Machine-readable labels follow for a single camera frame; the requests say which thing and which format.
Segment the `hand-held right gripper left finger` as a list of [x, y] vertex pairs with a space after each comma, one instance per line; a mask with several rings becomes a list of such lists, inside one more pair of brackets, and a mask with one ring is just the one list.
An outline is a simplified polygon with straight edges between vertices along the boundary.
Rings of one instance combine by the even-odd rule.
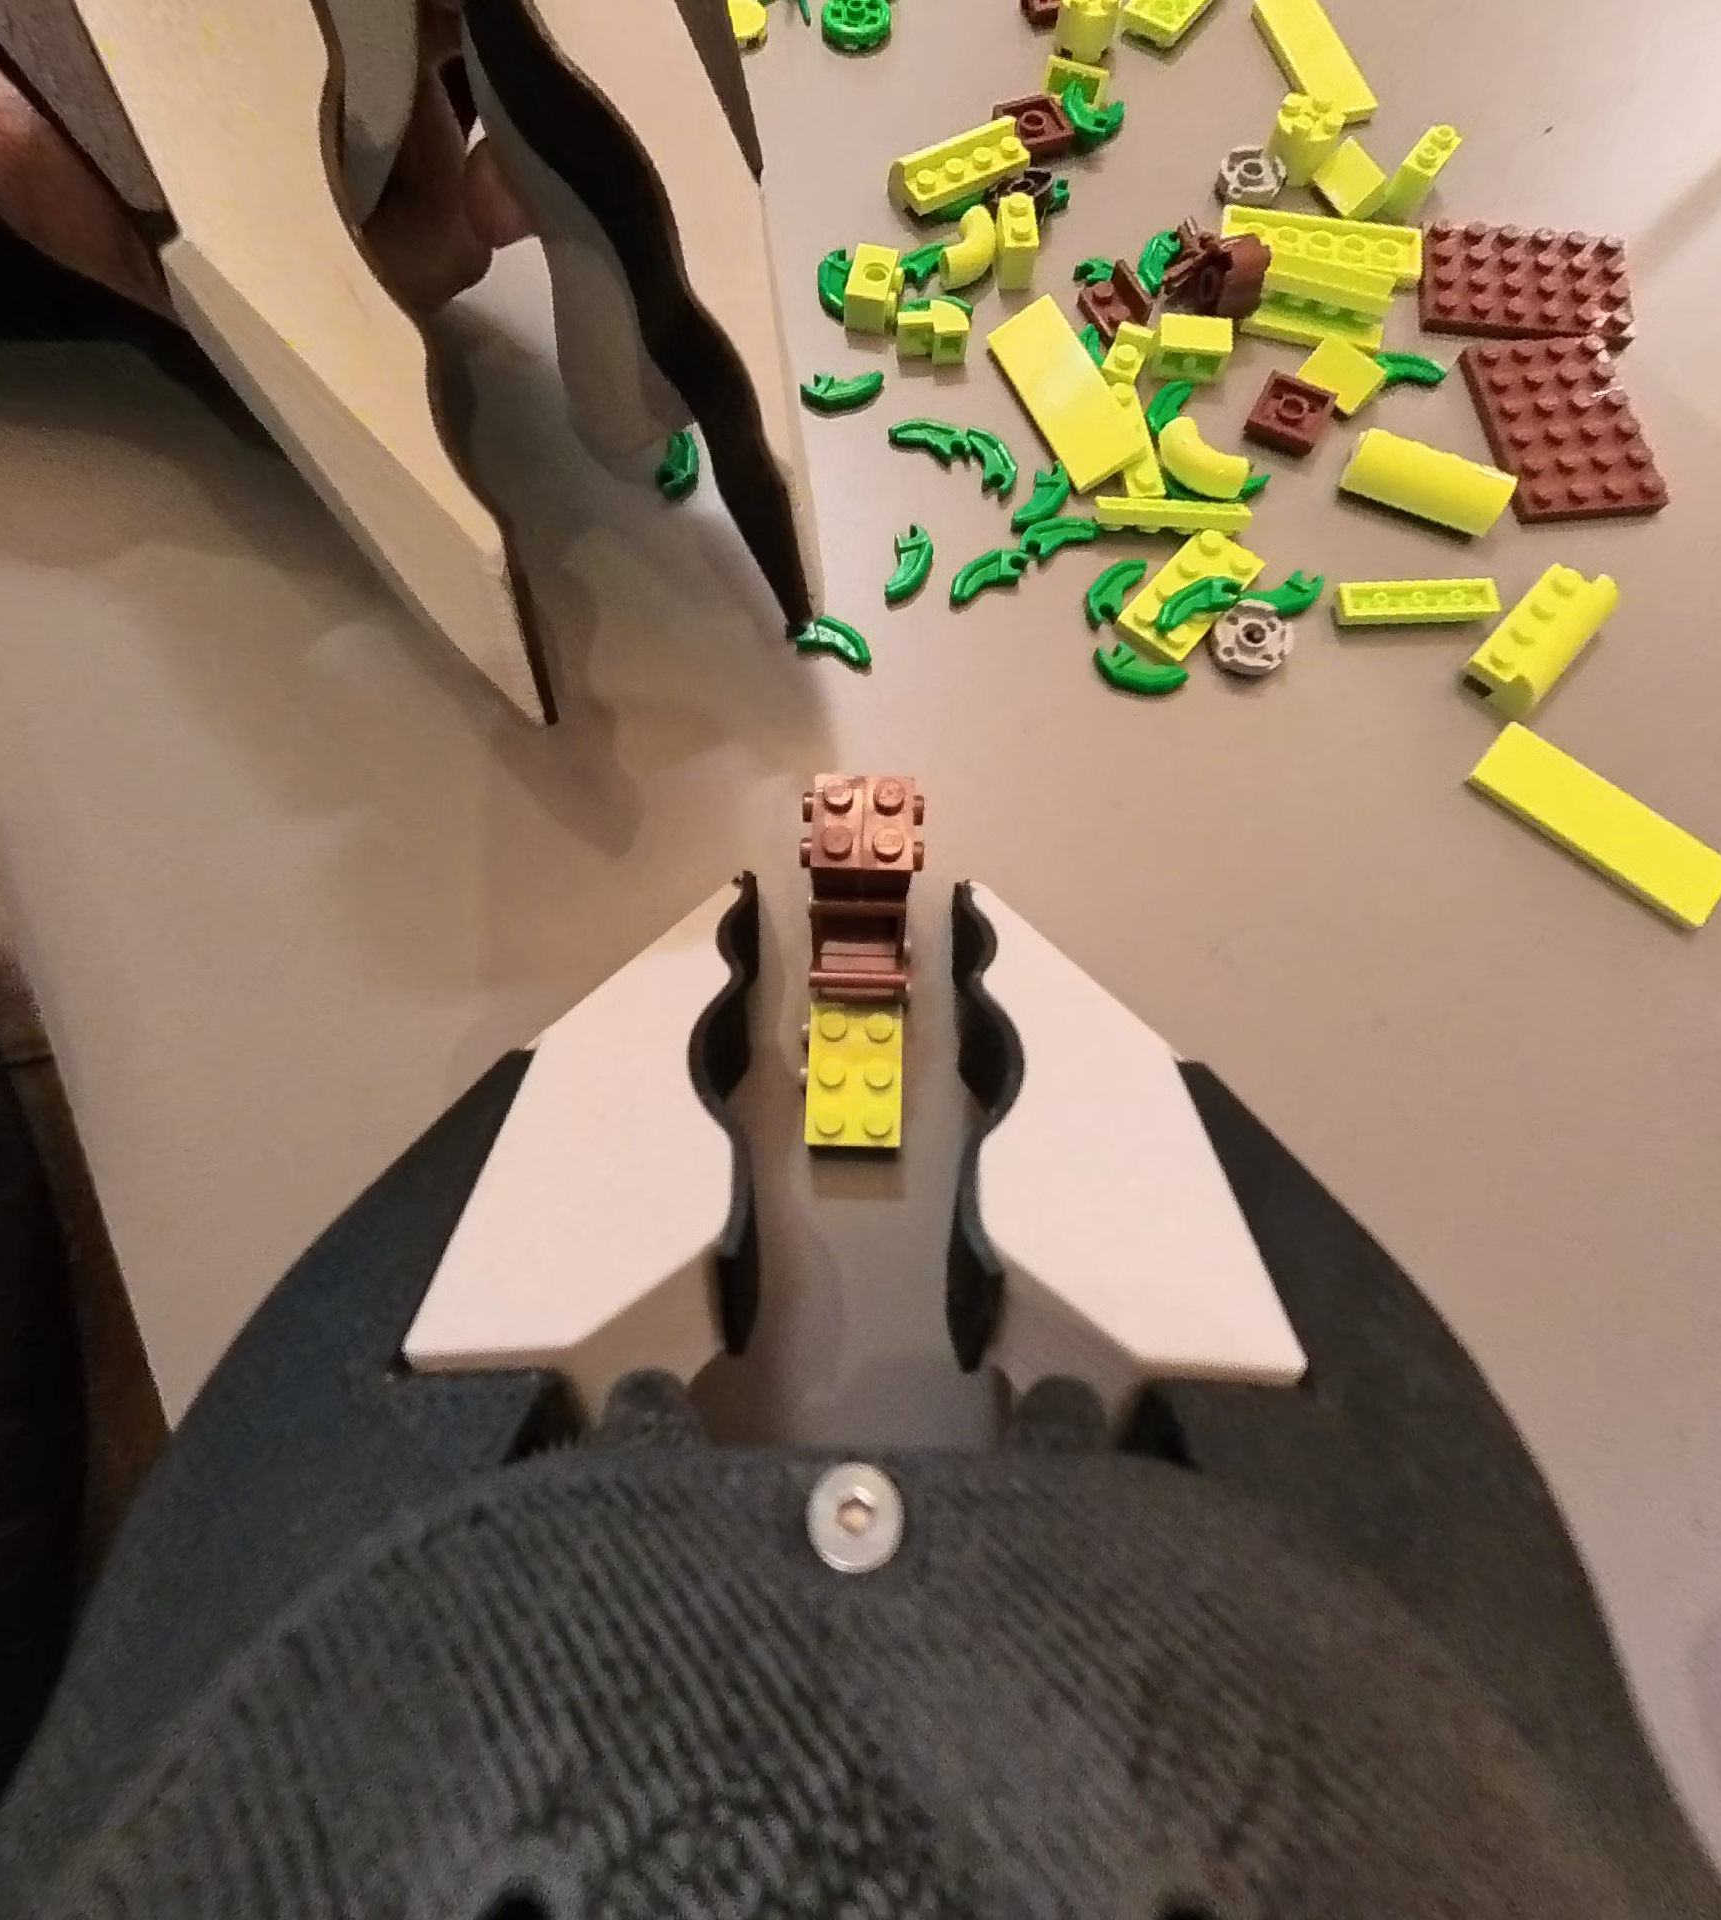
[[533, 1042], [402, 1340], [417, 1373], [551, 1370], [595, 1413], [641, 1367], [744, 1351], [759, 1243], [728, 1093], [757, 976], [744, 871]]

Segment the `pile of toy bricks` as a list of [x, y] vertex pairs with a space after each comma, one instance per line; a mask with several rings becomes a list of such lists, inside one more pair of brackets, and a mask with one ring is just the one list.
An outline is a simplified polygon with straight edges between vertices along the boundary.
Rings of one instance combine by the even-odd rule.
[[[1067, 180], [1049, 167], [1049, 146], [1098, 143], [1112, 135], [1121, 102], [1106, 103], [1102, 63], [1049, 61], [1046, 92], [1027, 95], [1023, 106], [1003, 107], [989, 126], [940, 142], [920, 155], [895, 161], [889, 193], [914, 216], [932, 216], [945, 227], [958, 221], [963, 233], [934, 238], [922, 251], [858, 247], [850, 268], [846, 251], [831, 251], [821, 271], [823, 309], [853, 336], [884, 331], [899, 351], [931, 351], [937, 364], [979, 365], [981, 338], [971, 324], [985, 324], [985, 347], [999, 367], [1028, 430], [1056, 463], [1033, 477], [1028, 498], [1015, 503], [1008, 543], [975, 555], [946, 588], [948, 603], [963, 609], [982, 589], [1012, 588], [1027, 565], [1044, 565], [1065, 545], [1106, 537], [1153, 537], [1178, 545], [1160, 554], [1164, 571], [1143, 585], [1143, 557], [1122, 557], [1086, 593], [1086, 621], [1105, 644], [1094, 652], [1101, 675], [1137, 700], [1164, 698], [1187, 681], [1186, 656], [1223, 618], [1212, 652], [1229, 658], [1241, 648], [1240, 672], [1274, 669], [1287, 648], [1296, 621], [1326, 592], [1323, 577], [1298, 571], [1282, 588], [1257, 581], [1262, 561], [1241, 545], [1249, 537], [1257, 494], [1268, 472], [1202, 439], [1198, 419], [1183, 412], [1196, 385], [1220, 377], [1238, 330], [1322, 347], [1322, 365], [1348, 362], [1337, 373], [1343, 385], [1359, 372], [1361, 389], [1387, 380], [1440, 383], [1445, 369], [1425, 356], [1385, 351], [1379, 314], [1395, 281], [1412, 286], [1422, 276], [1422, 238], [1383, 223], [1345, 225], [1334, 219], [1290, 219], [1260, 205], [1233, 204], [1225, 216], [1228, 238], [1214, 229], [1183, 225], [1160, 229], [1132, 270], [1122, 260], [1090, 257], [1081, 264], [1081, 318], [1074, 331], [1065, 304], [1044, 283], [1038, 297], [1017, 302], [1006, 315], [1003, 302], [981, 308], [958, 288], [989, 276], [999, 261], [1003, 286], [1019, 286], [1033, 271], [1028, 251], [1036, 227], [1065, 204]], [[1217, 276], [1228, 268], [1225, 302], [1214, 288], [1181, 295], [1173, 291], [1183, 270]], [[1602, 421], [1588, 425], [1578, 441], [1582, 460], [1574, 511], [1606, 516], [1646, 513], [1664, 506], [1668, 492], [1648, 463], [1625, 395], [1611, 385], [1611, 362], [1593, 372], [1599, 341], [1561, 340], [1534, 351], [1475, 351], [1468, 364], [1471, 385], [1551, 356], [1553, 372], [1534, 372], [1529, 383], [1568, 404], [1595, 404]], [[1482, 385], [1480, 406], [1490, 404]], [[1483, 536], [1500, 510], [1513, 501], [1522, 516], [1547, 503], [1546, 492], [1529, 501], [1528, 482], [1516, 496], [1513, 477], [1494, 465], [1450, 455], [1444, 447], [1390, 431], [1368, 431], [1354, 453], [1349, 488], [1368, 500], [1438, 522], [1460, 537]], [[1593, 634], [1616, 603], [1616, 581], [1590, 580], [1574, 567], [1556, 565], [1523, 601], [1528, 635], [1512, 631], [1483, 652], [1474, 673], [1474, 691], [1483, 690], [1490, 656], [1501, 677], [1516, 668], [1504, 660], [1534, 653], [1536, 673], [1551, 675], [1579, 642]], [[1683, 827], [1665, 822], [1653, 808], [1595, 776], [1579, 760], [1557, 749], [1528, 723], [1508, 722], [1500, 744], [1487, 748], [1469, 773], [1471, 788], [1519, 817], [1551, 845], [1611, 879], [1630, 899], [1642, 899], [1661, 919], [1700, 929], [1721, 901], [1721, 856]]]

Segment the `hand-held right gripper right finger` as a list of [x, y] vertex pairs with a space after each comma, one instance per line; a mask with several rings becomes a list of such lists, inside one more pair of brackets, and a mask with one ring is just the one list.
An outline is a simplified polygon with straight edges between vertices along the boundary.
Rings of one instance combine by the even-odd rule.
[[953, 889], [953, 982], [963, 1370], [1078, 1379], [1112, 1419], [1156, 1379], [1298, 1383], [1306, 1347], [1169, 1043], [977, 879]]

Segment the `brown toy clip piece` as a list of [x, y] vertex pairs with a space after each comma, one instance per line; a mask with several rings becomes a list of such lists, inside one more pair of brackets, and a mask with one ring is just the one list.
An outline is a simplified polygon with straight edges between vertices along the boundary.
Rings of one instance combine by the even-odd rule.
[[808, 991], [850, 1004], [910, 1001], [910, 958], [895, 941], [829, 939], [814, 950]]
[[890, 972], [909, 959], [907, 899], [835, 896], [808, 901], [813, 967]]

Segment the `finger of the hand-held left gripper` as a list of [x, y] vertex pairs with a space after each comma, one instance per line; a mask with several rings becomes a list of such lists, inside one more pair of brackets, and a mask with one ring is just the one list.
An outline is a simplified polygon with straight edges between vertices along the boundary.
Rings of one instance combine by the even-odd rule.
[[503, 527], [442, 438], [423, 330], [345, 214], [319, 8], [76, 11], [174, 219], [160, 268], [182, 324], [417, 616], [555, 722]]
[[585, 208], [784, 626], [804, 623], [825, 603], [821, 539], [728, 8], [476, 2], [464, 23], [509, 183], [534, 219], [548, 180]]

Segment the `person's left hand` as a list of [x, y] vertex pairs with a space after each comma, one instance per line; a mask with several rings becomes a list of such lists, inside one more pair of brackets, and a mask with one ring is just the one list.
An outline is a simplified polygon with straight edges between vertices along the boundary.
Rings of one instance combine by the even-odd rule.
[[454, 107], [446, 71], [461, 60], [461, 2], [420, 3], [413, 111], [388, 183], [363, 227], [383, 283], [426, 318], [478, 286], [499, 249], [534, 227], [490, 154], [472, 139], [472, 107]]

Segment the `yellow and brown lego assembly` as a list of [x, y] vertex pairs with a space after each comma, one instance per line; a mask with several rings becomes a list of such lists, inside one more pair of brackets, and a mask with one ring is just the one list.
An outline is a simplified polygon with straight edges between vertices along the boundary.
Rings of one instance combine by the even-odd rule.
[[901, 1148], [904, 1019], [899, 1001], [813, 997], [802, 1025], [802, 1140], [814, 1152]]

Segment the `brown toy brick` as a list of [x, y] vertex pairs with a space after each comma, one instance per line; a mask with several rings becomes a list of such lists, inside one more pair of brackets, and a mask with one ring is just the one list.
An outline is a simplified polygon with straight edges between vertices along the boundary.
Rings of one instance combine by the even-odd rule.
[[819, 773], [800, 793], [811, 899], [901, 904], [922, 869], [925, 796], [903, 773]]

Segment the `pile of small toy pieces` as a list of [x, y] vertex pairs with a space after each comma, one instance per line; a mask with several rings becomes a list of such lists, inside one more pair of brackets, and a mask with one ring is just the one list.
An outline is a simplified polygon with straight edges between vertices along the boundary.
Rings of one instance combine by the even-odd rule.
[[726, 2], [728, 29], [741, 52], [767, 43], [774, 9], [797, 16], [840, 55], [871, 55], [892, 35], [892, 2]]

